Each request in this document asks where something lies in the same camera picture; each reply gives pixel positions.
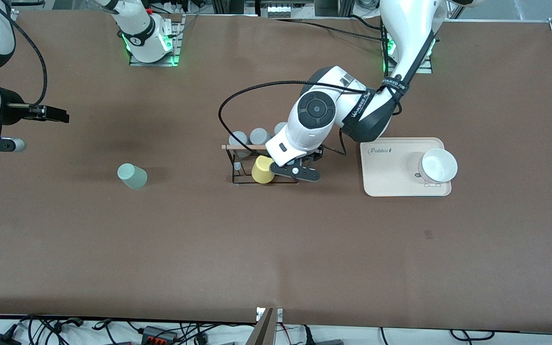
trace connector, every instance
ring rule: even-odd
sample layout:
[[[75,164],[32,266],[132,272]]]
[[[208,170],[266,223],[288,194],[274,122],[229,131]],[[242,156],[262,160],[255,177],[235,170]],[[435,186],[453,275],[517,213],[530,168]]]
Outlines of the connector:
[[[207,345],[208,344],[208,334],[200,333],[195,337],[197,340],[197,345]]]
[[[161,328],[147,326],[142,332],[142,343],[151,345],[173,345],[176,333]]]
[[[316,345],[314,339],[312,338],[311,328],[308,325],[304,325],[306,329],[306,345]]]
[[[8,338],[4,334],[0,334],[0,345],[21,345],[21,343],[20,341],[16,341],[12,338]]]

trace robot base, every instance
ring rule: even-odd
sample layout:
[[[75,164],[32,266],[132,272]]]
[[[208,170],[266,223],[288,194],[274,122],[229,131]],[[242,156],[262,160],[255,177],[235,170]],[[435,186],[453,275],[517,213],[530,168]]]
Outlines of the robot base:
[[[180,50],[182,48],[182,37],[184,33],[181,33],[184,30],[184,23],[186,22],[186,15],[182,16],[180,22],[172,22],[171,19],[165,20],[165,32],[167,35],[173,35],[171,39],[164,39],[164,43],[168,46],[171,46],[172,49],[162,58],[158,59],[153,63],[143,63],[138,61],[133,54],[127,49],[129,53],[129,65],[130,66],[152,66],[152,67],[175,67],[178,65],[180,60]]]

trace table surface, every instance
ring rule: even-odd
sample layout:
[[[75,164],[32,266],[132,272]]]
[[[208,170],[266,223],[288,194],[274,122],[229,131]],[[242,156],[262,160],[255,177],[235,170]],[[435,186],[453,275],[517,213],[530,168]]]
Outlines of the table surface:
[[[227,182],[217,120],[243,88],[339,65],[381,81],[377,42],[299,23],[202,16],[177,68],[131,68],[105,13],[24,12],[45,104],[0,153],[0,313],[552,332],[552,35],[541,23],[445,23],[385,136],[437,137],[460,172],[445,198],[370,198],[358,146],[319,183]],[[352,20],[322,22],[370,34]],[[37,98],[17,35],[0,86]],[[234,130],[286,120],[300,87],[244,94]],[[326,144],[337,146],[333,131]],[[116,169],[144,167],[127,188]]]

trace tray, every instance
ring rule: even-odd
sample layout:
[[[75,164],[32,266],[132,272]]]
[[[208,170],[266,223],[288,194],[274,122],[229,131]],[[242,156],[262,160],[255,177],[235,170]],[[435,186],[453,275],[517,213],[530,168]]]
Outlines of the tray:
[[[369,196],[447,196],[451,182],[432,184],[418,174],[425,152],[444,149],[438,138],[379,138],[361,143],[363,187]]]

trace wire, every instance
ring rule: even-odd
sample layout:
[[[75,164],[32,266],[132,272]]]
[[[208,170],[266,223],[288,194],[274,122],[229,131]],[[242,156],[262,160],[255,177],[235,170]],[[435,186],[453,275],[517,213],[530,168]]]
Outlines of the wire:
[[[314,339],[312,338],[311,328],[308,325],[303,325],[306,329],[306,345],[316,345]]]
[[[108,338],[110,338],[110,341],[112,341],[112,345],[118,345],[118,343],[112,338],[112,333],[110,333],[110,327],[108,327],[110,323],[105,324],[105,332],[108,334]]]
[[[37,105],[39,105],[44,100],[44,97],[46,97],[46,88],[48,87],[48,73],[46,72],[46,62],[44,62],[44,57],[42,56],[42,53],[40,53],[40,50],[37,48],[37,46],[35,46],[35,43],[31,41],[31,38],[29,38],[29,35],[27,35],[27,33],[25,33],[24,30],[20,26],[18,26],[18,24],[16,24],[16,22],[14,22],[9,15],[7,15],[4,11],[2,11],[2,9],[0,9],[0,14],[4,16],[4,18],[6,18],[10,22],[10,24],[12,24],[12,26],[14,26],[18,30],[18,32],[21,35],[23,35],[24,39],[27,40],[31,48],[33,48],[33,50],[35,51],[35,54],[37,54],[38,59],[40,59],[40,65],[42,65],[42,75],[44,77],[42,94],[40,95],[40,98],[37,100],[37,102],[29,105],[29,107],[31,108],[37,107]]]
[[[366,20],[364,20],[364,18],[361,18],[361,17],[358,16],[358,15],[351,14],[350,17],[351,17],[351,18],[358,19],[360,22],[363,23],[363,25],[367,26],[367,27],[370,28],[370,29],[375,29],[375,30],[379,30],[379,31],[382,31],[382,29],[383,29],[381,26],[373,26],[372,24],[366,22]]]
[[[140,330],[142,329],[142,328],[134,327],[134,325],[132,325],[129,321],[127,321],[127,324],[129,325],[129,327],[133,328],[133,329],[136,330],[136,332],[138,332],[138,333],[139,333]]]
[[[343,34],[346,34],[346,35],[354,35],[354,36],[357,36],[357,37],[363,37],[363,38],[367,38],[367,39],[375,39],[376,41],[381,41],[381,38],[379,38],[379,37],[374,37],[374,36],[364,35],[364,34],[358,34],[358,33],[352,33],[350,31],[332,28],[331,26],[326,26],[326,25],[323,25],[323,24],[317,24],[317,23],[311,23],[311,22],[298,22],[298,23],[308,24],[308,25],[312,25],[312,26],[318,26],[319,28],[328,29],[328,30],[332,30],[332,31],[337,31],[338,33],[343,33]]]
[[[340,129],[340,133],[338,134],[340,136],[340,145],[342,146],[342,152],[338,151],[336,149],[332,149],[331,147],[327,147],[325,145],[321,145],[322,148],[328,149],[330,151],[333,151],[339,155],[345,156],[346,155],[346,146],[344,146],[344,140],[342,139],[342,129]]]
[[[282,330],[285,331],[285,335],[287,336],[287,340],[289,340],[289,345],[293,345],[293,343],[291,342],[291,337],[289,337],[289,332],[287,332],[287,328],[285,327],[285,325],[282,322],[280,323],[280,327],[282,327]]]
[[[252,90],[257,90],[258,88],[263,88],[263,87],[270,87],[270,86],[275,86],[275,85],[289,85],[289,84],[317,85],[317,86],[323,86],[323,87],[337,88],[339,90],[344,90],[344,91],[354,92],[354,93],[364,93],[365,92],[365,91],[362,91],[362,90],[355,90],[355,89],[352,89],[352,88],[341,87],[339,85],[332,85],[332,84],[327,84],[327,83],[317,83],[317,82],[314,82],[314,81],[306,81],[306,80],[304,80],[304,81],[303,80],[301,80],[301,81],[300,80],[291,80],[291,81],[290,80],[288,80],[288,81],[287,80],[282,80],[282,81],[272,81],[270,83],[263,83],[263,84],[259,84],[259,85],[254,85],[254,86],[245,88],[244,90],[238,91],[235,94],[232,94],[232,96],[229,96],[226,100],[224,100],[224,102],[221,104],[221,107],[218,108],[218,116],[219,116],[218,119],[219,119],[219,121],[221,121],[221,125],[223,125],[223,127],[227,130],[227,132],[234,139],[236,139],[237,142],[239,142],[239,144],[244,146],[245,149],[247,149],[248,151],[251,151],[252,153],[255,153],[256,155],[269,157],[265,153],[261,153],[257,150],[251,149],[250,147],[247,146],[247,144],[244,144],[241,140],[238,139],[238,137],[236,137],[234,135],[234,133],[231,131],[231,129],[223,121],[223,108],[225,107],[225,105],[227,105],[227,103],[229,103],[231,100],[233,100],[234,98],[236,98],[237,96],[239,96],[243,93],[246,93],[246,92],[249,92],[249,91],[252,91]]]
[[[37,332],[39,332],[37,334],[37,338],[35,339],[36,344],[40,343],[40,338],[42,338],[42,334],[44,334],[44,331],[46,330],[46,326],[41,325],[40,328],[37,328],[37,331],[33,334],[33,336],[35,336],[35,334],[37,334]],[[50,337],[51,334],[52,334],[52,332],[50,332],[50,334],[46,337],[46,345],[48,345],[48,338]]]
[[[380,335],[383,336],[383,342],[385,345],[389,345],[389,343],[387,343],[387,338],[385,337],[385,329],[382,327],[380,328]]]
[[[458,336],[455,335],[455,332],[456,330],[448,330],[449,334],[451,334],[451,336],[455,339],[457,339],[458,341],[467,341],[468,345],[472,345],[472,342],[473,341],[486,341],[486,340],[489,340],[491,338],[493,338],[495,336],[495,331],[490,331],[491,334],[489,334],[488,336],[485,336],[485,337],[482,337],[482,338],[470,338],[470,336],[468,335],[468,333],[465,331],[465,330],[458,330],[460,332],[462,332],[464,334],[464,336],[466,336],[466,338],[460,338]]]
[[[153,7],[154,9],[158,9],[160,11],[163,11],[163,13],[167,13],[167,14],[173,14],[172,12],[168,11],[167,9],[162,9],[160,7],[156,7],[155,5],[153,4],[149,4],[150,7]]]
[[[205,6],[204,9],[200,9],[199,11],[197,11],[197,13],[193,14],[193,19],[191,19],[191,21],[189,22],[189,24],[185,24],[184,25],[184,28],[182,28],[182,31],[180,31],[179,33],[175,34],[175,35],[172,35],[171,38],[173,37],[176,37],[176,36],[179,36],[179,35],[182,35],[182,33],[184,33],[184,31],[189,27],[191,26],[191,24],[193,24],[193,22],[195,22],[195,19],[197,19],[197,17],[199,16],[200,13],[202,13],[203,11],[205,11],[206,9],[208,9],[210,6]]]
[[[39,337],[41,336],[41,334],[38,336],[37,342],[35,340],[33,340],[32,334],[34,334],[34,333],[31,331],[31,325],[33,325],[33,320],[40,321],[42,326],[44,326],[46,329],[48,329],[50,331],[50,333],[46,337],[46,345],[48,345],[48,340],[50,339],[50,336],[52,336],[53,334],[57,337],[57,340],[59,340],[59,345],[61,345],[61,344],[69,345],[69,343],[63,338],[63,336],[61,336],[60,334],[55,332],[55,329],[50,325],[51,321],[46,321],[44,319],[40,319],[40,317],[37,317],[35,315],[28,315],[28,316],[25,316],[24,318],[22,318],[20,320],[20,322],[22,322],[26,319],[29,319],[29,325],[27,327],[27,332],[29,333],[28,338],[29,338],[29,343],[31,345],[37,345],[39,343]]]
[[[20,7],[20,6],[43,6],[46,2],[44,0],[36,1],[36,2],[12,2],[11,6],[13,7]]]

